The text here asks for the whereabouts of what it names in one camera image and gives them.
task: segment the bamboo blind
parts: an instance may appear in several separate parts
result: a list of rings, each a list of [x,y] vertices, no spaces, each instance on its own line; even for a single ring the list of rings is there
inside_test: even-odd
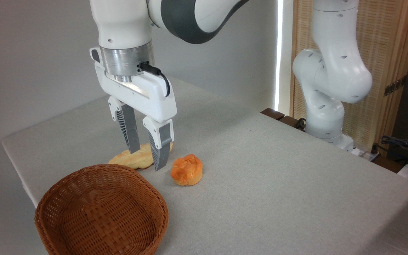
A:
[[[293,57],[301,50],[317,48],[312,40],[313,0],[294,0]],[[408,69],[408,0],[360,0],[357,42],[373,86],[359,103],[345,103],[343,133],[356,144],[370,147],[382,135],[391,135],[402,88],[384,97],[385,88],[401,79]],[[291,81],[294,118],[306,117],[306,105],[298,80]]]

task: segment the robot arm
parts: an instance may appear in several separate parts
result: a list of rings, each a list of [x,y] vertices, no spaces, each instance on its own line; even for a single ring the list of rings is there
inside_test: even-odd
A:
[[[174,91],[153,67],[152,27],[168,29],[193,44],[208,42],[248,0],[90,0],[99,48],[90,50],[114,121],[131,153],[140,148],[134,110],[145,114],[156,170],[168,160],[174,141]]]
[[[313,9],[319,49],[301,51],[293,63],[306,101],[306,132],[352,152],[353,140],[342,134],[341,101],[361,101],[372,85],[356,40],[358,0],[314,0]]]
[[[191,44],[208,42],[248,0],[150,0],[152,21]]]

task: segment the table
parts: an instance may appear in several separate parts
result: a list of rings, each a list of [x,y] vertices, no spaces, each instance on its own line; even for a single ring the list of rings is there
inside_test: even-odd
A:
[[[175,146],[165,168],[140,171],[170,213],[158,254],[408,253],[408,179],[228,98],[171,82]],[[136,118],[147,143],[143,116]],[[62,177],[126,149],[106,98],[2,143],[34,205]],[[177,186],[171,164],[191,153],[204,176]]]

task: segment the woven basket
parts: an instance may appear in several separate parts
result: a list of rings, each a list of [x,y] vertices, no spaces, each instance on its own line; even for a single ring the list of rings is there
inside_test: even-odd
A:
[[[49,254],[154,254],[165,235],[168,208],[135,170],[95,165],[53,185],[34,220]]]

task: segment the elongated bread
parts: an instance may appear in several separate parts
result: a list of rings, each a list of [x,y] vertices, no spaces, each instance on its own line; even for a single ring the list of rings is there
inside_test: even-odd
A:
[[[173,143],[170,145],[170,151],[173,149]],[[108,162],[109,164],[118,164],[128,166],[132,169],[146,169],[154,163],[152,158],[151,145],[149,143],[141,144],[141,149],[131,154],[129,150],[123,151]]]

